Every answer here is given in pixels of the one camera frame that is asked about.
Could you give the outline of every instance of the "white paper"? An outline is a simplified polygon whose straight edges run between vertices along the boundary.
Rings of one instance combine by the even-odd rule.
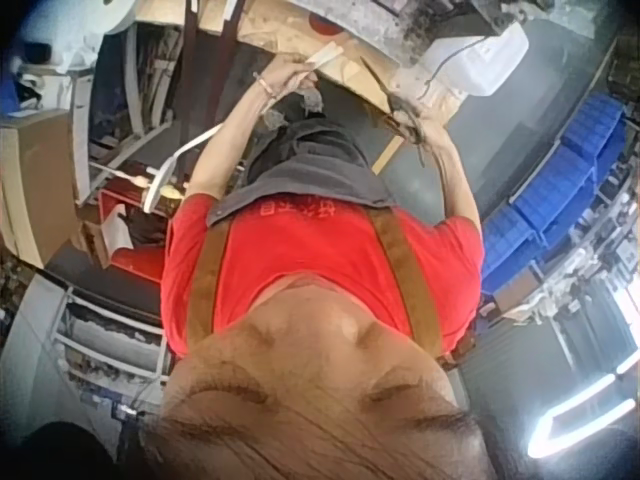
[[[119,217],[119,214],[126,215],[124,204],[117,205],[102,224],[102,235],[104,236],[104,244],[107,247],[109,258],[111,258],[113,252],[119,248],[129,248],[133,250],[129,227],[127,227],[124,220]]]

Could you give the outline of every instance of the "t-shirt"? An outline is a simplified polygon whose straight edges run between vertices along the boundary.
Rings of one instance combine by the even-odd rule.
[[[189,197],[169,227],[161,313],[169,346],[179,356],[188,351],[191,281],[215,201],[204,194]],[[422,267],[438,313],[443,350],[449,352],[478,306],[481,237],[467,218],[452,217],[432,227],[402,209],[394,211]],[[333,282],[381,322],[410,335],[396,280],[364,210],[349,202],[294,194],[265,197],[236,213],[220,270],[214,331],[242,318],[273,282],[298,273]]]

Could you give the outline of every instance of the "cable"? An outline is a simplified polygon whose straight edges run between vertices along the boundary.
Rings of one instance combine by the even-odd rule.
[[[464,52],[465,50],[468,50],[470,48],[475,47],[476,45],[484,42],[485,40],[487,40],[489,37],[482,37],[480,40],[476,40],[475,42],[471,42],[468,45],[465,45],[462,48],[459,48],[458,50],[456,50],[455,52],[453,52],[452,54],[450,54],[447,58],[445,58],[440,65],[438,65],[438,67],[436,68],[436,71],[433,72],[433,75],[431,76],[431,78],[429,80],[427,80],[425,82],[425,89],[424,92],[422,92],[422,94],[420,96],[418,96],[418,101],[422,100],[427,93],[429,93],[429,89],[431,88],[431,83],[436,79],[436,77],[438,76],[438,74],[440,73],[440,71],[444,68],[444,66],[449,63],[451,60],[453,60],[457,55],[460,55],[462,52]]]

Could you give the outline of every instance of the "cardboard box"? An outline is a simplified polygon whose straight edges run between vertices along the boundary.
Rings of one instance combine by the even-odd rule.
[[[78,229],[69,113],[0,117],[0,230],[7,248],[43,268]]]
[[[71,244],[89,255],[91,263],[107,268],[111,261],[100,224],[97,205],[85,205],[77,210],[80,228],[71,237]]]
[[[533,272],[529,268],[525,268],[500,291],[494,293],[493,298],[502,315],[511,318],[509,312],[519,307],[539,286],[540,282]]]

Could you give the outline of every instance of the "fluorescent light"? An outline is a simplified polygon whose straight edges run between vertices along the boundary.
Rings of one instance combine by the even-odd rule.
[[[622,375],[631,367],[633,367],[636,363],[638,363],[639,360],[640,360],[640,350],[636,350],[634,353],[631,354],[629,358],[627,358],[624,362],[618,365],[618,368],[616,368],[616,373],[618,375]]]
[[[602,390],[607,388],[609,385],[615,382],[615,380],[616,380],[616,376],[613,373],[609,373],[608,375],[605,375],[596,383],[591,385],[589,388],[584,389],[577,395],[574,395],[573,397],[571,397],[569,400],[562,402],[560,405],[556,405],[555,407],[549,409],[546,415],[550,417],[557,417],[558,415],[568,412],[572,408],[577,407],[581,403],[589,400],[598,392],[601,392]]]
[[[538,423],[538,428],[536,428],[536,432],[534,432],[531,437],[531,441],[529,442],[529,456],[532,458],[543,458],[553,455],[554,453],[558,453],[561,450],[565,450],[566,448],[569,448],[576,443],[581,442],[585,438],[599,432],[607,425],[610,425],[633,410],[635,407],[636,402],[629,398],[583,427],[558,438],[548,438],[548,433],[551,430],[549,427],[553,423],[553,419],[552,417],[545,415]]]

